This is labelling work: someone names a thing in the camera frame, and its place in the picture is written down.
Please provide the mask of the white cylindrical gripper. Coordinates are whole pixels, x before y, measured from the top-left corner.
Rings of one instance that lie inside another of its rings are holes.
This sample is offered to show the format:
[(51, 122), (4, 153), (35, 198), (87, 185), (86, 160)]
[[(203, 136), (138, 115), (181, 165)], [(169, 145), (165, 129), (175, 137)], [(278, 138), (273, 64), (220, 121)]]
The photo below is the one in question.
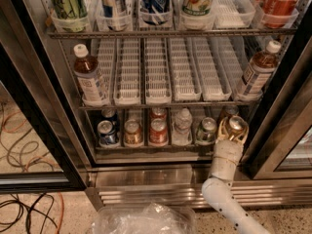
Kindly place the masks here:
[(239, 123), (238, 143), (228, 139), (227, 121), (227, 117), (223, 118), (218, 126), (217, 142), (214, 145), (214, 155), (209, 176), (231, 182), (242, 157), (243, 145), (249, 134), (249, 125), (245, 121)]

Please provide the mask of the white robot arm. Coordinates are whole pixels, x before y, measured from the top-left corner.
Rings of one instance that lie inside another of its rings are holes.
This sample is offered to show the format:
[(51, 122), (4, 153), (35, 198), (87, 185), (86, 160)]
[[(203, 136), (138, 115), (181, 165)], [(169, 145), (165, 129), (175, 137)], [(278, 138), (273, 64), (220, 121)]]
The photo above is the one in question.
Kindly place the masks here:
[(249, 126), (240, 116), (221, 120), (209, 175), (202, 185), (202, 195), (211, 207), (234, 225), (239, 234), (270, 234), (242, 208), (231, 192), (248, 133)]

